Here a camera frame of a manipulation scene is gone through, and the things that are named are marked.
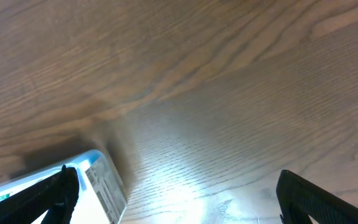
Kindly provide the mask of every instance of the white label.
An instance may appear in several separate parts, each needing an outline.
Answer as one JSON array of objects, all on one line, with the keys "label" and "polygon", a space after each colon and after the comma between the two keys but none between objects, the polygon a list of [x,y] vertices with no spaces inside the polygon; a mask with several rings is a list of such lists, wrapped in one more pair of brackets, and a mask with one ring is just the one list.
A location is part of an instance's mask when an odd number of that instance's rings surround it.
[{"label": "white label", "polygon": [[118,224],[126,202],[109,164],[100,157],[85,173],[110,223]]}]

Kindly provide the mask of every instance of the wooden surface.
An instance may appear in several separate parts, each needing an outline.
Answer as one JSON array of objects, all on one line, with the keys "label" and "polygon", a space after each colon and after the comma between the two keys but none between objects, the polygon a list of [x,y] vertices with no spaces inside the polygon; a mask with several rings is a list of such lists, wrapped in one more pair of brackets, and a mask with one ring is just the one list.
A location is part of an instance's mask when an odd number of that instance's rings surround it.
[{"label": "wooden surface", "polygon": [[355,22],[343,0],[0,0],[0,182],[102,118],[124,223],[278,223],[284,168],[358,206]]}]

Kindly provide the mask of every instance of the brown wood tabletop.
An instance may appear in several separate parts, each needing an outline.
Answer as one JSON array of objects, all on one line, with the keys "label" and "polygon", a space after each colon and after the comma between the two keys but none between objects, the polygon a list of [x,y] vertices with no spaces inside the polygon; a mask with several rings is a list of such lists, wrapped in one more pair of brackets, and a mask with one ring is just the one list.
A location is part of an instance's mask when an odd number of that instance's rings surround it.
[{"label": "brown wood tabletop", "polygon": [[123,223],[280,223],[281,169],[358,206],[358,0],[0,0],[0,183],[95,120]]}]

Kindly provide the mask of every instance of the black object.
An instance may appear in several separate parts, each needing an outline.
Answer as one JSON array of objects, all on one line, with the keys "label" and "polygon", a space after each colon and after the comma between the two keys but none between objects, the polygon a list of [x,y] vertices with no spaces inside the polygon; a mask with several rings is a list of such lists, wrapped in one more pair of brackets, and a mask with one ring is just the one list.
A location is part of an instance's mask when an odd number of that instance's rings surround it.
[{"label": "black object", "polygon": [[289,170],[281,172],[276,193],[284,224],[312,224],[309,215],[320,224],[358,223],[358,208]]},{"label": "black object", "polygon": [[0,223],[32,223],[44,212],[42,224],[69,223],[80,185],[75,168],[66,168],[0,202]]}]

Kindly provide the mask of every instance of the wooden table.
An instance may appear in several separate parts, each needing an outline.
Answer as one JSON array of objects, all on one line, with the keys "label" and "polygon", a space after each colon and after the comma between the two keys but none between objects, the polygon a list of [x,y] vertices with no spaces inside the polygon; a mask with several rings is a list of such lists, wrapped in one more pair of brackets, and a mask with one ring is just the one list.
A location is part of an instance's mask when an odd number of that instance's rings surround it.
[{"label": "wooden table", "polygon": [[358,206],[358,1],[0,0],[0,183],[95,123],[123,223],[279,223],[281,169]]}]

